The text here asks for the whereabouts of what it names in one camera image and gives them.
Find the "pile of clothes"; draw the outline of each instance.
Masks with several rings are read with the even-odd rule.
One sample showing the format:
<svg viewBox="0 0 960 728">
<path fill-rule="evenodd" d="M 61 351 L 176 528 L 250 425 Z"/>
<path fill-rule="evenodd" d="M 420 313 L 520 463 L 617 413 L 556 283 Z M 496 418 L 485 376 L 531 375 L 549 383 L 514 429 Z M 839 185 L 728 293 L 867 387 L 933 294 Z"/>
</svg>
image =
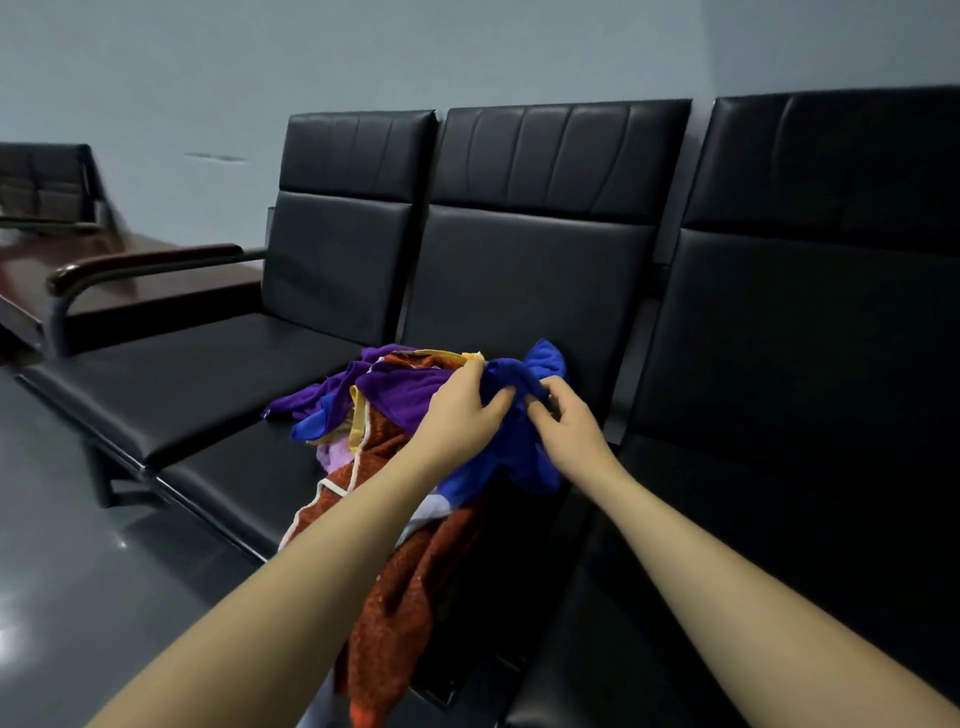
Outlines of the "pile of clothes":
<svg viewBox="0 0 960 728">
<path fill-rule="evenodd" d="M 514 386 L 514 403 L 490 444 L 420 504 L 377 577 L 337 663 L 355 728 L 379 726 L 410 685 L 433 627 L 433 600 L 484 522 L 483 490 L 494 473 L 533 493 L 552 493 L 560 474 L 543 451 L 523 398 L 546 401 L 540 380 L 566 376 L 564 358 L 541 339 L 523 361 L 485 361 L 391 344 L 364 349 L 340 374 L 272 402 L 265 418 L 297 421 L 292 437 L 317 448 L 326 477 L 293 518 L 280 548 L 377 473 L 417 431 L 430 398 L 469 359 L 484 361 L 480 399 Z"/>
</svg>

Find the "chair seat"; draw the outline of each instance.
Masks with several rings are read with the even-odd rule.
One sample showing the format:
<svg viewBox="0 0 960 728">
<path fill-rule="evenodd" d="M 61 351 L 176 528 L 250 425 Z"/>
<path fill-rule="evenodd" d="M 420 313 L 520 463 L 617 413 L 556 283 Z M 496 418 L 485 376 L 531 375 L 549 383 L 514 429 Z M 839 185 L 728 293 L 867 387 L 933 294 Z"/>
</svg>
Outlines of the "chair seat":
<svg viewBox="0 0 960 728">
<path fill-rule="evenodd" d="M 266 561 L 324 476 L 316 449 L 292 441 L 290 427 L 258 422 L 164 468 L 157 479 L 188 509 Z"/>
<path fill-rule="evenodd" d="M 45 361 L 21 377 L 82 430 L 159 468 L 253 424 L 265 404 L 360 349 L 255 313 Z"/>
<path fill-rule="evenodd" d="M 960 699 L 954 666 L 960 548 L 954 533 L 633 434 L 620 459 L 714 536 L 949 699 Z M 598 512 L 506 725 L 632 726 L 644 720 L 745 725 L 626 542 Z"/>
</svg>

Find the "pink cloth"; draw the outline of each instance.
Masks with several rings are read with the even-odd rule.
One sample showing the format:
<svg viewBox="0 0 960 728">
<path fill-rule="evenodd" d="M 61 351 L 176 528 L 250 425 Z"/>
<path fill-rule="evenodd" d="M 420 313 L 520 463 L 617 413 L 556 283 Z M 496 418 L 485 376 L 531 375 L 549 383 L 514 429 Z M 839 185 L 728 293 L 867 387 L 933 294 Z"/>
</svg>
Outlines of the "pink cloth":
<svg viewBox="0 0 960 728">
<path fill-rule="evenodd" d="M 350 452 L 347 435 L 334 440 L 332 443 L 317 445 L 317 460 L 328 473 L 340 470 L 347 463 L 353 462 L 353 453 Z"/>
</svg>

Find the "forearm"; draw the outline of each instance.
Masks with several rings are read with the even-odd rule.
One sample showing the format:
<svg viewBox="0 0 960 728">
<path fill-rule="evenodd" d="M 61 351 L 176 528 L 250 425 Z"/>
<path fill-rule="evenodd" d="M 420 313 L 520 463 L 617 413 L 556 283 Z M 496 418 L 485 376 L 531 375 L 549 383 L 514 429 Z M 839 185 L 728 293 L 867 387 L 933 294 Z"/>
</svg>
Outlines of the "forearm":
<svg viewBox="0 0 960 728">
<path fill-rule="evenodd" d="M 404 524 L 442 476 L 402 450 L 167 648 L 90 726 L 295 725 Z"/>
<path fill-rule="evenodd" d="M 625 471 L 608 469 L 588 491 L 755 728 L 960 725 L 920 678 Z"/>
</svg>

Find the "chair leg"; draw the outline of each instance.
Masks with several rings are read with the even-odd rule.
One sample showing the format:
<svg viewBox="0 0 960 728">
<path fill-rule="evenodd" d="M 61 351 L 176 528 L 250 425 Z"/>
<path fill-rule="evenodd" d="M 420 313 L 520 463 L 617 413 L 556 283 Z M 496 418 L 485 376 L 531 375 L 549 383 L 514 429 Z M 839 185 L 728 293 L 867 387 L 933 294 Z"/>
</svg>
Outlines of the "chair leg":
<svg viewBox="0 0 960 728">
<path fill-rule="evenodd" d="M 90 481 L 93 484 L 93 495 L 97 498 L 97 505 L 101 508 L 116 505 L 117 495 L 113 490 L 112 481 L 129 476 L 96 446 L 83 443 L 83 448 L 86 466 L 90 471 Z"/>
</svg>

